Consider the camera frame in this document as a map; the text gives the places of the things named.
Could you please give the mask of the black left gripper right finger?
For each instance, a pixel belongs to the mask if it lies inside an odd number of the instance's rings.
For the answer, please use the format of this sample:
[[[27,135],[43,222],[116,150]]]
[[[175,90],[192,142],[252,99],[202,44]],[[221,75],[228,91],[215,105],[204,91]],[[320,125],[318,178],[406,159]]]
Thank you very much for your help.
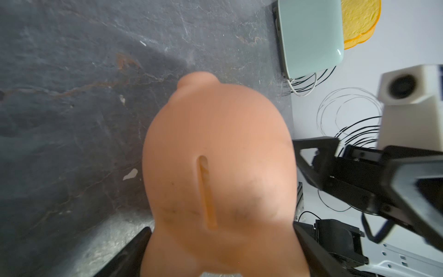
[[[315,277],[352,277],[299,223],[293,222],[293,228]]]

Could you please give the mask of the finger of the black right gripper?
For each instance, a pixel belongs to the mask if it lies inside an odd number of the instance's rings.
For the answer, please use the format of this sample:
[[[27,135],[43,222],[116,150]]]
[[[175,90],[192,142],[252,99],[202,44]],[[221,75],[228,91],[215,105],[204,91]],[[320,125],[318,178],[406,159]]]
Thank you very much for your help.
[[[340,140],[337,137],[316,137],[301,140],[293,140],[296,165],[307,182],[324,190],[329,184],[336,160],[336,150]],[[316,154],[308,163],[301,155],[302,150],[314,149]]]
[[[419,183],[428,185],[443,177],[441,155],[389,161],[381,186],[427,242],[443,241],[443,212],[426,198]]]

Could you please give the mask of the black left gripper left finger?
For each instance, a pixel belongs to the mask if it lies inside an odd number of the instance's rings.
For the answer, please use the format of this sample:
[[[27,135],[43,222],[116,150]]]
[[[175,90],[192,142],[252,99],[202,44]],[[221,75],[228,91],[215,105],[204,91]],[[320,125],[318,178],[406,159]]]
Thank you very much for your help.
[[[143,228],[94,277],[139,277],[141,262],[152,231]]]

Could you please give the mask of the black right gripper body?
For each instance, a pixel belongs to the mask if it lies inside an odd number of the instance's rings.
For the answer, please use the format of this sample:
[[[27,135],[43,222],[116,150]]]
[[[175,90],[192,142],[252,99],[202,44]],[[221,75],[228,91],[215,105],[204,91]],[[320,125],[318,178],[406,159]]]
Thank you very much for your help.
[[[350,202],[350,205],[369,215],[393,220],[411,229],[411,221],[400,211],[381,186],[383,172],[391,160],[421,157],[422,150],[390,145],[383,150],[347,146],[341,157],[334,160],[330,183],[324,191]]]

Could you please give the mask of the orange-tan piggy bank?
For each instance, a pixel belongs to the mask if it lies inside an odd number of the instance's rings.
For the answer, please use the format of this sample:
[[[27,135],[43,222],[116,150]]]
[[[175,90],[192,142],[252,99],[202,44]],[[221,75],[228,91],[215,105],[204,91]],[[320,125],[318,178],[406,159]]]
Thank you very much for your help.
[[[259,92],[183,76],[147,131],[143,179],[155,227],[141,276],[309,276],[291,136]]]

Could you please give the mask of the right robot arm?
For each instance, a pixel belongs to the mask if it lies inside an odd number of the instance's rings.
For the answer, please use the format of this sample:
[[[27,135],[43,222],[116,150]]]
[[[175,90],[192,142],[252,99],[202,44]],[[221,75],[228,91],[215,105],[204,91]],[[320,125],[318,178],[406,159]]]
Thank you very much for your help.
[[[337,216],[295,222],[297,231],[328,252],[355,277],[440,277],[443,265],[386,242],[396,226],[443,248],[443,150],[423,138],[395,138],[379,150],[362,140],[339,148],[337,137],[293,142],[298,167],[308,184],[343,202],[361,217],[348,223]]]

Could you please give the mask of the mint green toaster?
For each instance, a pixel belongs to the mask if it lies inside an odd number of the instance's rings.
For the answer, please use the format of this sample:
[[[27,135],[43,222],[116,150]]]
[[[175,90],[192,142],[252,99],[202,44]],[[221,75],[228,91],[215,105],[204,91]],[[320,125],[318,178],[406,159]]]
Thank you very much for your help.
[[[339,0],[277,1],[275,13],[285,77],[299,78],[342,62]]]

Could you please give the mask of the yellow toast slice left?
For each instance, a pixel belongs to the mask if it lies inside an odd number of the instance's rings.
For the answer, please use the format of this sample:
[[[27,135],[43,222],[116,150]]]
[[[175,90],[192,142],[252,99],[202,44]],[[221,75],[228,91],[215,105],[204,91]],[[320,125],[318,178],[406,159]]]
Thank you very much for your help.
[[[381,16],[381,0],[341,0],[344,49],[369,40]]]

